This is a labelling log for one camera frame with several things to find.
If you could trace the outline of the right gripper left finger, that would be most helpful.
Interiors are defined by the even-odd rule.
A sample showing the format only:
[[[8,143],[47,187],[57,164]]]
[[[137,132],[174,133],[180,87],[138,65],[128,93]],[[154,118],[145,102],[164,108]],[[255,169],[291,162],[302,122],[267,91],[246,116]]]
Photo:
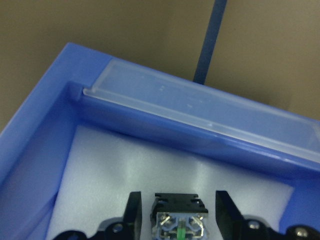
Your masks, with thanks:
[[[88,237],[79,230],[67,230],[54,237],[55,240],[139,240],[142,229],[142,194],[129,194],[122,217],[102,221],[96,233]]]

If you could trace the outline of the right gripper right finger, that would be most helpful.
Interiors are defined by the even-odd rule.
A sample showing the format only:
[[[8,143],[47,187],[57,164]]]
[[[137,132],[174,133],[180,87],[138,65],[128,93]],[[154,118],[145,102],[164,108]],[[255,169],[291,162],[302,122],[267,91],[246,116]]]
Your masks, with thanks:
[[[255,218],[244,218],[229,193],[215,192],[215,220],[224,240],[318,240],[320,232],[307,225],[292,225],[279,233]]]

